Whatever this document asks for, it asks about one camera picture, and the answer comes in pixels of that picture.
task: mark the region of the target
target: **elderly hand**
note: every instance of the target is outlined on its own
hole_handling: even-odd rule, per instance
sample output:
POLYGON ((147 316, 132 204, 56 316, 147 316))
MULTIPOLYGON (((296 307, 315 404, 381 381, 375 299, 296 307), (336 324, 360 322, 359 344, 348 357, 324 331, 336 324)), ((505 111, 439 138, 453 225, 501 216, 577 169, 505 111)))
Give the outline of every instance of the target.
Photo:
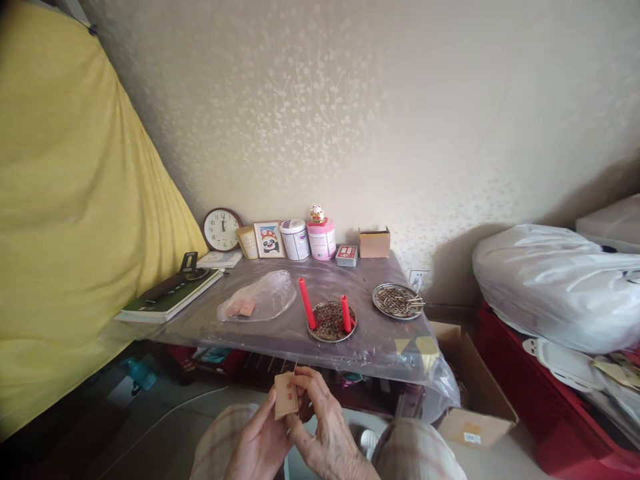
MULTIPOLYGON (((298 415, 286 416, 289 436, 307 466, 324 480, 380 480, 372 464, 358 450, 338 400, 329 392, 322 375, 307 367, 296 367, 291 382, 313 403, 318 418, 315 436, 305 429, 298 415)), ((301 416, 309 415, 303 402, 301 416)))

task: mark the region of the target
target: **plastic table cover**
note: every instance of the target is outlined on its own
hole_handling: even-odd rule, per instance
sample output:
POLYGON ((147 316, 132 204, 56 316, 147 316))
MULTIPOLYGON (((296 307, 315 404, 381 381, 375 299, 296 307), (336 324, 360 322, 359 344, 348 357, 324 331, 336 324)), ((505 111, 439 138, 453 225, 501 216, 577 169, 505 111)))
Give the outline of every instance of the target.
POLYGON ((428 359, 423 362, 423 355, 416 345, 416 339, 420 337, 435 340, 424 313, 412 321, 399 322, 373 305, 371 294, 376 286, 382 283, 408 286, 394 252, 389 258, 358 259, 356 267, 339 267, 334 261, 312 258, 304 261, 242 259, 228 272, 229 275, 218 280, 165 324, 114 320, 105 334, 174 345, 231 347, 304 365, 424 385, 427 394, 423 419, 428 422, 435 421, 446 408, 459 406, 459 389, 442 354, 433 362, 428 359), (276 270, 290 272, 297 292, 291 306, 282 314, 258 322, 220 322, 217 319, 218 305, 238 289, 276 270), (324 343, 309 335, 297 285, 299 277, 306 280, 312 305, 338 301, 342 295, 349 297, 358 324, 350 338, 340 343, 324 343))

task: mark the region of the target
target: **patterned wallpaper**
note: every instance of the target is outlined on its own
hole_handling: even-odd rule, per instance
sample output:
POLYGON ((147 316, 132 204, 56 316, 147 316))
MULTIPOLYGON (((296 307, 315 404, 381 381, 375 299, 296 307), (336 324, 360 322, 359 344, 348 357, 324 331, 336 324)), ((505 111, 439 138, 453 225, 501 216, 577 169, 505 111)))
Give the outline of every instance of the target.
POLYGON ((640 191, 634 0, 81 0, 198 220, 388 225, 432 301, 479 239, 640 191))

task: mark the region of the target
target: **picture frame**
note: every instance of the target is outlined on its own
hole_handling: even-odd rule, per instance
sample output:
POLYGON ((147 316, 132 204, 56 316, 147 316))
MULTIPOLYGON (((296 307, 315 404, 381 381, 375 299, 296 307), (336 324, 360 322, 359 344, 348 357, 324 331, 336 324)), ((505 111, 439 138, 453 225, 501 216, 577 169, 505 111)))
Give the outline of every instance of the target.
POLYGON ((285 258, 285 244, 279 227, 279 221, 253 224, 260 258, 285 258))

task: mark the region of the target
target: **yellow cloth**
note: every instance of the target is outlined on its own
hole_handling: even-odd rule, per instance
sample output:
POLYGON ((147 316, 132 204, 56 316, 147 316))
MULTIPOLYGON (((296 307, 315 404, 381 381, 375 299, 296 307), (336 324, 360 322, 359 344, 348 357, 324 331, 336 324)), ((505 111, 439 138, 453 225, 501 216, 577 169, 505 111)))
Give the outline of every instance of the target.
POLYGON ((28 3, 0 18, 0 439, 126 346, 98 340, 206 251, 100 43, 28 3))

